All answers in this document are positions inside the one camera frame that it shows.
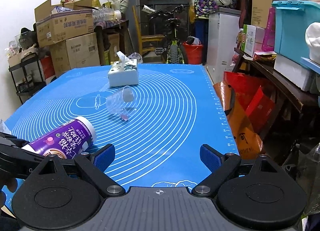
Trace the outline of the purple white paper cup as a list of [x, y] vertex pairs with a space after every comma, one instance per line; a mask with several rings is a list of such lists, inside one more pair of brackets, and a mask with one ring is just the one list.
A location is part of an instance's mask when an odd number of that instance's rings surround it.
[[93, 125], [84, 117], [76, 117], [22, 147], [42, 156], [56, 155], [73, 159], [92, 147], [97, 138]]

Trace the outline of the clear plastic cup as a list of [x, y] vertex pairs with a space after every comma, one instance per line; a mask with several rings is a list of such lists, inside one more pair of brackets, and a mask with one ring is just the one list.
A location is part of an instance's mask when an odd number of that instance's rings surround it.
[[135, 101], [132, 87], [125, 86], [106, 98], [106, 108], [111, 115], [119, 116], [127, 122], [130, 117], [131, 108], [127, 104]]

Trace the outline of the red gift bag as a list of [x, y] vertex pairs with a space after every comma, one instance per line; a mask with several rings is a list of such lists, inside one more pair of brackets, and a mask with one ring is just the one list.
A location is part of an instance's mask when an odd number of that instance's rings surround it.
[[266, 78], [225, 72], [224, 81], [234, 89], [253, 129], [260, 133], [275, 110], [275, 89]]

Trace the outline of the black metal shelf rack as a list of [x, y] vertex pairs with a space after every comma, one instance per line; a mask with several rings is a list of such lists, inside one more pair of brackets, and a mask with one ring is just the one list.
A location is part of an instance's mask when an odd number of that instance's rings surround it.
[[[13, 84], [15, 85], [16, 94], [20, 100], [21, 104], [24, 104], [22, 97], [30, 98], [41, 89], [46, 86], [46, 81], [42, 75], [41, 68], [40, 68], [40, 61], [39, 55], [36, 53], [31, 53], [27, 55], [22, 61], [14, 66], [10, 66], [8, 71], [11, 74], [11, 78]], [[40, 73], [40, 81], [35, 81], [34, 77], [31, 74], [27, 73], [26, 67], [30, 64], [36, 63], [37, 69]], [[23, 72], [23, 79], [19, 82], [15, 80], [14, 71], [22, 70]]]

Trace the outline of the dark wooden side table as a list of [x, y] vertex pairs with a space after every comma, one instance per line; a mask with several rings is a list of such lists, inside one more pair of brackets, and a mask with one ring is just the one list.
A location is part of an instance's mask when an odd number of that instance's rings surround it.
[[314, 94], [300, 90], [273, 67], [246, 60], [244, 52], [238, 48], [234, 50], [239, 58], [233, 72], [240, 74], [241, 79], [237, 81], [237, 85], [239, 90], [244, 90], [244, 94], [238, 95], [242, 107], [247, 109], [260, 87], [266, 94], [276, 95], [273, 110], [268, 115], [250, 120], [258, 134], [263, 135], [269, 131], [282, 108], [293, 110], [294, 126], [319, 129], [319, 107]]

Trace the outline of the blue silicone baking mat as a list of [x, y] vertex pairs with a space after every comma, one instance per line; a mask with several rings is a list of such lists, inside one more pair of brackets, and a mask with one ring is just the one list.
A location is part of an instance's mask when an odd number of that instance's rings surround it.
[[132, 88], [127, 121], [111, 114], [106, 98], [109, 67], [66, 72], [21, 105], [6, 125], [19, 138], [32, 141], [82, 116], [93, 125], [97, 151], [114, 145], [114, 162], [106, 174], [125, 189], [193, 188], [209, 174], [200, 160], [208, 144], [222, 154], [237, 152], [217, 94], [201, 65], [140, 64]]

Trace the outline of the lower cardboard box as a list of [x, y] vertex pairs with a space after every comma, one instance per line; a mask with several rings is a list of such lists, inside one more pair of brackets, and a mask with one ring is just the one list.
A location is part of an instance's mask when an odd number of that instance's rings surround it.
[[53, 44], [50, 53], [57, 77], [74, 68], [100, 66], [96, 33]]

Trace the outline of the white tissue box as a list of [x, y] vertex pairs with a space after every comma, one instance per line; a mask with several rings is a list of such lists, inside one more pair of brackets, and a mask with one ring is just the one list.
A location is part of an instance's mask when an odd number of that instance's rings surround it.
[[118, 51], [118, 61], [114, 62], [108, 72], [110, 87], [138, 85], [137, 59], [129, 58], [123, 52]]

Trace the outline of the red plastic bucket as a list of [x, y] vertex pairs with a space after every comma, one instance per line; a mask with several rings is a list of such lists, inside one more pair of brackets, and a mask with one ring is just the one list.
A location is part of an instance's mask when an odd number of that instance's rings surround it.
[[200, 65], [202, 63], [203, 45], [182, 44], [187, 55], [188, 64]]

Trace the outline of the upper cardboard box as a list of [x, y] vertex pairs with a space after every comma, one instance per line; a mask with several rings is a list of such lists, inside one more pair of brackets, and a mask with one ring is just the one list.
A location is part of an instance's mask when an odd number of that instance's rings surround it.
[[89, 34], [94, 31], [93, 14], [89, 8], [58, 12], [60, 5], [51, 0], [35, 8], [37, 40], [40, 47]]

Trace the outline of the green white product box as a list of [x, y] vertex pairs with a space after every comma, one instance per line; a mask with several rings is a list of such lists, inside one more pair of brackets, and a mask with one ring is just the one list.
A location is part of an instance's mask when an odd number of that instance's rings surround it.
[[262, 50], [265, 29], [254, 25], [244, 25], [245, 46], [244, 53], [254, 57], [255, 51]]

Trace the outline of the black bicycle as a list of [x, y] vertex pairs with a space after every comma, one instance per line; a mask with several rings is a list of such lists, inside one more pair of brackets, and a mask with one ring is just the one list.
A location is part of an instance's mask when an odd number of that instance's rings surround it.
[[150, 21], [160, 18], [164, 25], [162, 46], [157, 47], [155, 53], [160, 54], [166, 64], [188, 64], [187, 54], [182, 40], [178, 36], [178, 31], [182, 29], [181, 20], [176, 17], [177, 14], [181, 14], [187, 7], [187, 5], [178, 5], [171, 11], [165, 11], [164, 9], [156, 11], [147, 5], [144, 5], [142, 8], [142, 11], [150, 17]]

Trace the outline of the white chest freezer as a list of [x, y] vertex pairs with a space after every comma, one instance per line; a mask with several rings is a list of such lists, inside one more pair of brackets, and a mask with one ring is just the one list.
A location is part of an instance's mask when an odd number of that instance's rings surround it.
[[233, 70], [239, 18], [240, 11], [222, 7], [209, 15], [206, 67], [213, 83], [223, 81], [224, 72]]

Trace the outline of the teal plastic storage bin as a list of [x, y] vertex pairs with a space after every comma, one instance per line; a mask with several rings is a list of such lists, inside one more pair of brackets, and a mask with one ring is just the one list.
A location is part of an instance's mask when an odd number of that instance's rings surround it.
[[276, 32], [274, 51], [300, 64], [302, 57], [309, 56], [305, 31], [314, 22], [319, 22], [319, 3], [313, 1], [274, 1], [276, 9]]

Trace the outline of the wooden chair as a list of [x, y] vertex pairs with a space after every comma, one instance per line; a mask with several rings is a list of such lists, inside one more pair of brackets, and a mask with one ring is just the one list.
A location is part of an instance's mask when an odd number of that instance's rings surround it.
[[135, 26], [137, 31], [137, 39], [138, 39], [138, 53], [143, 56], [144, 54], [148, 52], [152, 52], [156, 49], [155, 46], [152, 45], [152, 43], [161, 42], [165, 39], [164, 35], [158, 34], [158, 35], [142, 35], [140, 23], [138, 21], [138, 15], [136, 11], [136, 6], [132, 6], [132, 12], [135, 20]]

